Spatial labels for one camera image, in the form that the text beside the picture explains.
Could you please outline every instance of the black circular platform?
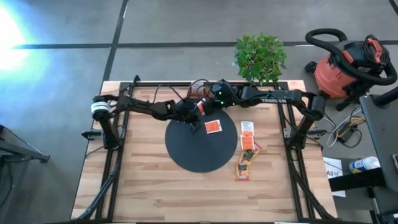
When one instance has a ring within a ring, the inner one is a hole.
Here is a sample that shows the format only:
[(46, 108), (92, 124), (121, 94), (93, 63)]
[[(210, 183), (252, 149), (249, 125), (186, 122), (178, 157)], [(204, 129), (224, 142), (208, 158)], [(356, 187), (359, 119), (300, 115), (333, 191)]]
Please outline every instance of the black circular platform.
[[(206, 133), (205, 122), (219, 120), (222, 131)], [(189, 126), (171, 121), (166, 129), (166, 147), (170, 157), (180, 167), (192, 172), (210, 172), (225, 165), (233, 156), (238, 134), (232, 119), (217, 111), (199, 117), (199, 127), (191, 132)]]

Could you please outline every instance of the orange card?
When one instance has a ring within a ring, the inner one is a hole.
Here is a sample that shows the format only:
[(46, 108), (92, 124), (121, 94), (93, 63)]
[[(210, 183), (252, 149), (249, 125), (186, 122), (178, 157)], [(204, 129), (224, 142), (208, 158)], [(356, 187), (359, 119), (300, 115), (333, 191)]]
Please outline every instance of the orange card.
[(253, 136), (241, 135), (242, 150), (254, 150), (254, 138)]
[(205, 110), (203, 109), (203, 102), (206, 101), (206, 99), (202, 99), (197, 103), (197, 107), (199, 109), (200, 114), (205, 115)]
[(223, 129), (221, 128), (221, 124), (219, 120), (215, 120), (215, 121), (209, 121), (205, 123), (206, 126), (206, 132), (207, 134), (210, 133), (215, 133), (218, 131), (222, 131)]

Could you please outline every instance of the white card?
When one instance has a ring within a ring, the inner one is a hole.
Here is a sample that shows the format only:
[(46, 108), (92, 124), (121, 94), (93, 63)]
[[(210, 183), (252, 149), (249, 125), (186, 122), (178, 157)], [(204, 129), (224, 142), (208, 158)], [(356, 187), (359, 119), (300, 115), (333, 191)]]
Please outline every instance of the white card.
[[(328, 175), (328, 179), (340, 177), (343, 175), (341, 160), (324, 157), (323, 161), (325, 162), (325, 168), (326, 168), (326, 173)], [(332, 192), (331, 194), (338, 197), (346, 197), (345, 190)]]
[(254, 136), (254, 123), (251, 121), (242, 121), (242, 135)]

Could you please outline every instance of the black stand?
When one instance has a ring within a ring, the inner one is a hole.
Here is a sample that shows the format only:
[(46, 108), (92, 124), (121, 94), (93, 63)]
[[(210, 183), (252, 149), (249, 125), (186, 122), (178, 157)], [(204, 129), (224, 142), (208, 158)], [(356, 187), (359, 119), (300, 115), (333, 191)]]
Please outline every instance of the black stand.
[(40, 162), (48, 162), (50, 159), (49, 155), (36, 152), (3, 125), (0, 125), (0, 151), (12, 155), (29, 156), (32, 159), (40, 160)]
[(341, 177), (329, 179), (331, 191), (348, 190), (361, 187), (385, 186), (381, 168), (359, 172), (357, 174), (347, 174)]
[[(207, 134), (204, 123), (217, 119), (222, 131)], [(199, 127), (194, 132), (187, 124), (171, 121), (166, 129), (166, 147), (180, 167), (192, 172), (211, 172), (232, 158), (238, 134), (233, 120), (224, 111), (201, 116), (199, 120)]]

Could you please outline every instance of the black vacuum hose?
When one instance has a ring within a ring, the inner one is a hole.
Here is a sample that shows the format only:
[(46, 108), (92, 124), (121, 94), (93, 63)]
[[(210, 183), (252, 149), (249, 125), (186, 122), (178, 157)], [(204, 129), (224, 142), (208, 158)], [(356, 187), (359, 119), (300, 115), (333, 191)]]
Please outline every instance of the black vacuum hose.
[(334, 35), (339, 39), (340, 42), (343, 40), (347, 40), (347, 36), (342, 31), (337, 29), (315, 29), (305, 35), (305, 40), (309, 44), (323, 48), (333, 55), (337, 55), (337, 57), (339, 57), (340, 59), (338, 65), (341, 66), (345, 72), (348, 72), (348, 75), (357, 78), (358, 80), (372, 83), (374, 85), (391, 85), (397, 81), (397, 72), (392, 66), (391, 62), (387, 62), (386, 66), (384, 67), (387, 78), (375, 77), (367, 73), (361, 72), (349, 64), (341, 50), (338, 49), (336, 46), (331, 43), (313, 38), (313, 36), (321, 34)]

